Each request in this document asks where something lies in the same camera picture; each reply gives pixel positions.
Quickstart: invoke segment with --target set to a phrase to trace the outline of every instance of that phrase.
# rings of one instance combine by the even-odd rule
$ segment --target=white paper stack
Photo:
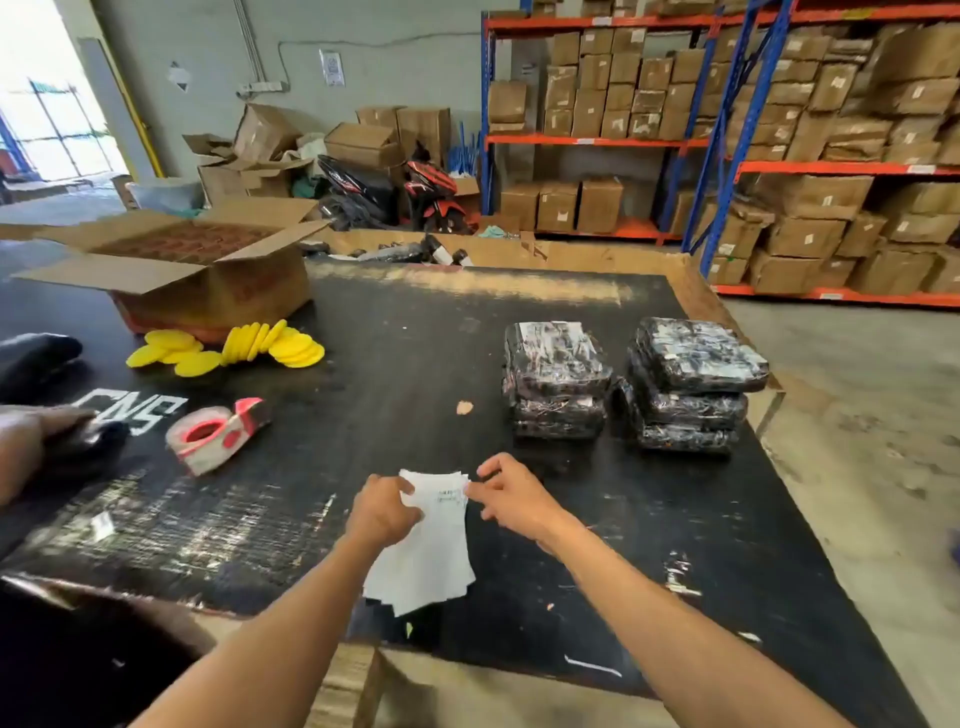
[[[476,579],[464,529],[467,476],[400,471],[400,477],[415,490],[400,498],[423,511],[423,520],[403,541],[383,550],[363,585],[363,596],[390,604],[395,617],[463,596]]]

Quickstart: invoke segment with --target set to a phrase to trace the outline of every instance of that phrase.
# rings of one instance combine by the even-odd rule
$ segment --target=black plastic wrapped package
[[[521,398],[603,398],[613,370],[578,321],[536,321],[507,327],[507,371]]]
[[[643,419],[636,390],[619,377],[612,388],[614,409],[622,411],[643,449],[728,455],[739,436],[735,429],[701,429],[690,425],[659,425]]]
[[[712,321],[643,319],[636,330],[636,347],[647,355],[650,372],[663,391],[759,392],[770,375],[766,359]]]
[[[589,439],[597,437],[607,422],[602,399],[591,395],[520,397],[509,371],[503,377],[503,396],[514,433],[520,436]]]
[[[745,394],[662,392],[651,373],[648,354],[633,346],[627,348],[627,353],[627,372],[636,389],[637,406],[648,424],[734,429],[746,419]]]

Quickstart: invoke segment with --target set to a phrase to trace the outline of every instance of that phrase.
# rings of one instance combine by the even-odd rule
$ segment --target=table
[[[0,247],[0,270],[58,255],[29,245],[36,247]],[[51,386],[50,401],[102,388],[113,392],[88,401],[101,409],[116,398],[133,408],[153,395],[167,399],[149,415],[176,406],[155,424],[131,416],[144,431],[111,482],[48,497],[45,510],[21,510],[21,520],[46,527],[3,568],[250,615],[329,551],[368,473],[472,473],[506,449],[648,576],[662,583],[679,569],[691,603],[855,724],[925,725],[752,432],[729,460],[642,453],[614,427],[587,444],[510,437],[499,395],[504,328],[582,321],[622,373],[641,316],[684,316],[665,278],[338,262],[310,268],[314,302],[292,323],[327,347],[323,365],[284,370],[261,360],[197,380],[162,366],[127,369],[123,360],[138,342],[104,294],[0,284],[0,309],[12,312],[0,334],[53,330],[86,345],[84,366]],[[123,394],[130,392],[136,395]],[[251,396],[272,405],[270,427],[217,473],[185,475],[163,447],[166,426],[198,407]],[[460,400],[474,405],[466,416],[456,414]],[[88,520],[104,510],[117,533],[92,544]],[[9,521],[5,514],[0,531]],[[552,557],[482,522],[473,504],[467,534],[477,580],[466,597],[408,619],[359,603],[348,638],[652,695]]]

